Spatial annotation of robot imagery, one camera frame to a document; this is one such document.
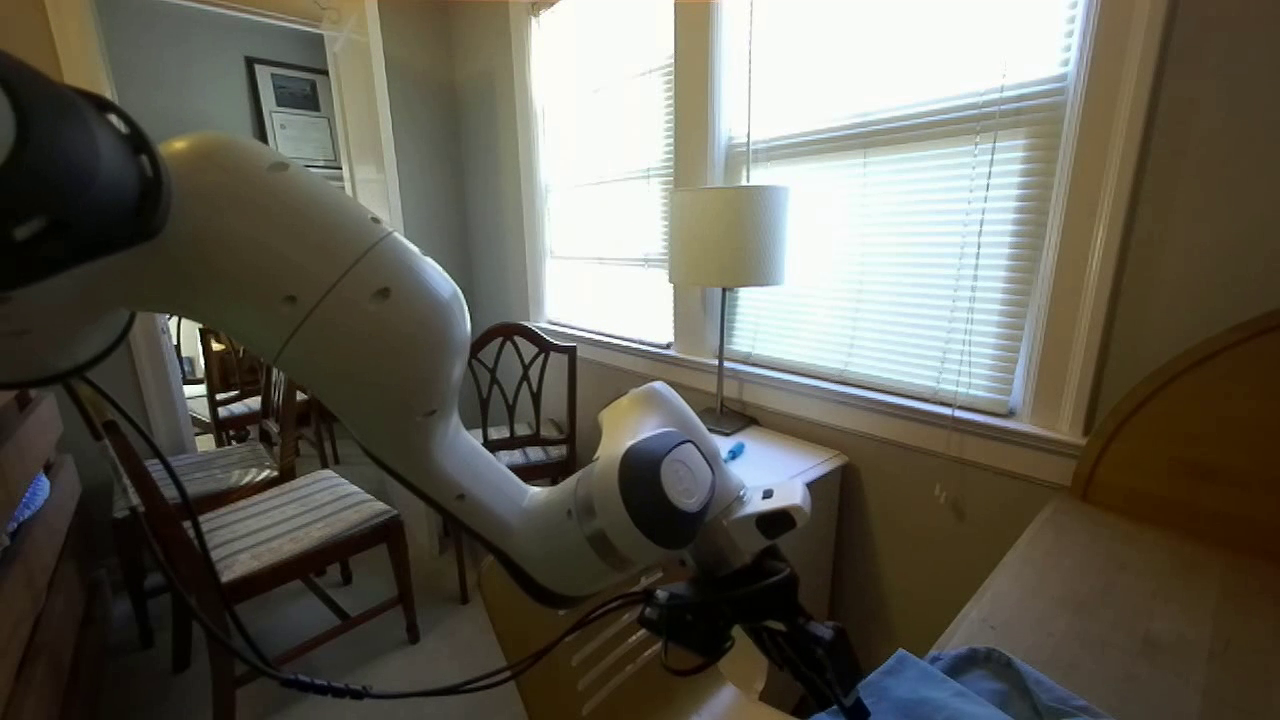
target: window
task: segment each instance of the window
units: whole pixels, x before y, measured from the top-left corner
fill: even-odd
[[[546,316],[668,343],[671,2],[561,0],[532,21]]]
[[[714,300],[691,319],[666,277],[671,167],[787,184],[787,285],[737,291],[737,364],[1074,437],[1161,23],[1166,0],[556,0],[546,316],[700,354]],[[710,109],[671,104],[689,77]]]

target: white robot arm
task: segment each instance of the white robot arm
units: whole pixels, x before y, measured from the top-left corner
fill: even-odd
[[[121,109],[3,53],[0,230],[0,385],[95,364],[135,306],[227,329],[546,601],[671,556],[731,573],[809,512],[806,489],[745,489],[666,385],[599,414],[583,473],[522,485],[461,422],[471,319],[438,258],[259,143],[153,151]]]

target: picture frame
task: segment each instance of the picture frame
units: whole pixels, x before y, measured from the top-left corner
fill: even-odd
[[[326,67],[249,57],[258,134],[294,162],[342,170]]]

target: lamp base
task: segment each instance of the lamp base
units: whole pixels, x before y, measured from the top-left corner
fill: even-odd
[[[731,411],[731,406],[724,406],[724,411],[719,406],[706,406],[696,414],[710,422],[714,437],[737,437],[737,433],[758,422],[758,414]]]

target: lamp shade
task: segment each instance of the lamp shade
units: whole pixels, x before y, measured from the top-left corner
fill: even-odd
[[[787,191],[769,184],[676,191],[668,281],[691,287],[779,285],[785,213]]]

